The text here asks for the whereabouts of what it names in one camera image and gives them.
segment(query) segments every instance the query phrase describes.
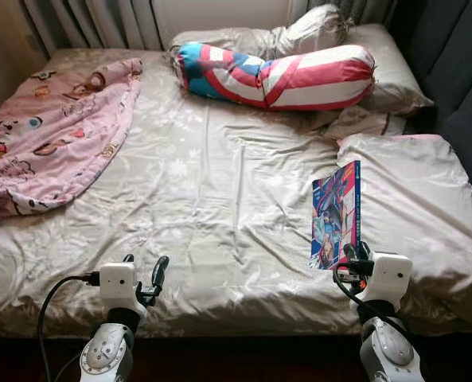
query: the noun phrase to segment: dark gray headboard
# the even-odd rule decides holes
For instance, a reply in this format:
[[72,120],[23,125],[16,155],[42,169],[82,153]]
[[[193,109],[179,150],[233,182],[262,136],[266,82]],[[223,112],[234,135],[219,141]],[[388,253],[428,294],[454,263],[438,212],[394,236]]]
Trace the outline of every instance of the dark gray headboard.
[[442,135],[472,183],[472,0],[402,0],[390,31],[435,107],[411,124]]

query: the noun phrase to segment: comic book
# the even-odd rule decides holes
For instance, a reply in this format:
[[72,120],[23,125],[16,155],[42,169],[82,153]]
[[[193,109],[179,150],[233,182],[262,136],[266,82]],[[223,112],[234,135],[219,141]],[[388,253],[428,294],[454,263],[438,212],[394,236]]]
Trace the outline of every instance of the comic book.
[[312,183],[314,211],[310,266],[333,269],[345,262],[344,245],[360,245],[360,162]]

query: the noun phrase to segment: striped bolster pillow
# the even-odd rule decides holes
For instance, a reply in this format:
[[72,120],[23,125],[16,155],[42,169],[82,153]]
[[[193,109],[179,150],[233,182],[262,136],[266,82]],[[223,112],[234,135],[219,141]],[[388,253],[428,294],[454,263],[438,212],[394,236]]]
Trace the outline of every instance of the striped bolster pillow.
[[184,44],[174,58],[190,92],[272,110],[331,110],[372,91],[374,60],[359,45],[264,61],[207,44]]

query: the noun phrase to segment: black cable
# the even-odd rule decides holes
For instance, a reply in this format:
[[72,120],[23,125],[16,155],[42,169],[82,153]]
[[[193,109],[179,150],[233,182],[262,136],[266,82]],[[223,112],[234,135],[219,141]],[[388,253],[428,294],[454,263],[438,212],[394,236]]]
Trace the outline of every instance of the black cable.
[[340,281],[338,278],[338,269],[341,267],[349,267],[350,263],[338,263],[334,270],[333,270],[333,281],[338,285],[338,287],[341,289],[344,294],[349,297],[351,300],[353,300],[356,304],[359,306],[363,306],[365,309],[372,311],[378,318],[380,318],[383,322],[386,322],[388,325],[392,326],[395,330],[397,330],[400,334],[402,334],[408,341],[409,341],[409,335],[408,333],[402,328],[400,325],[398,325],[396,322],[391,320],[390,318],[386,317],[384,314],[382,314],[379,310],[371,306],[370,304],[367,304],[364,301],[361,301],[358,297],[356,297],[354,294],[350,293],[349,290],[345,287],[345,285]]
[[57,373],[56,377],[55,377],[55,380],[53,380],[53,382],[59,382],[59,379],[60,377],[62,376],[62,373],[66,371],[66,369],[71,366],[78,358],[80,358],[80,356],[82,355],[82,352],[79,352],[78,354],[76,354],[71,360],[69,360],[68,362],[66,362],[66,364],[59,370],[59,372]]
[[45,301],[43,302],[43,305],[41,307],[41,310],[39,311],[39,316],[37,318],[37,339],[39,340],[41,358],[43,359],[43,364],[45,365],[46,382],[52,382],[52,375],[50,373],[48,357],[46,356],[45,343],[43,341],[43,321],[45,320],[46,308],[48,307],[50,300],[53,298],[53,295],[62,286],[62,284],[71,280],[87,281],[84,276],[69,276],[59,281],[57,284],[55,284],[55,286],[46,296]]

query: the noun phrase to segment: mattress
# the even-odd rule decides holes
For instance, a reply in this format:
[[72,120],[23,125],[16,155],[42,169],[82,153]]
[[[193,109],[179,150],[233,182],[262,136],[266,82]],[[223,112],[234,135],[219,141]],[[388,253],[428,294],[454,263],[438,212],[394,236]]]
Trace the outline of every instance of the mattress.
[[[111,164],[71,204],[0,223],[0,336],[33,337],[56,281],[128,253],[144,283],[156,260],[170,257],[140,337],[358,332],[331,272],[308,266],[311,182],[337,168],[334,141],[313,130],[318,115],[189,94],[158,52],[63,50],[47,69],[128,57],[142,58],[142,91]],[[428,301],[404,307],[413,329],[415,318],[423,333],[470,328]],[[88,337],[102,320],[99,289],[70,282],[45,332]]]

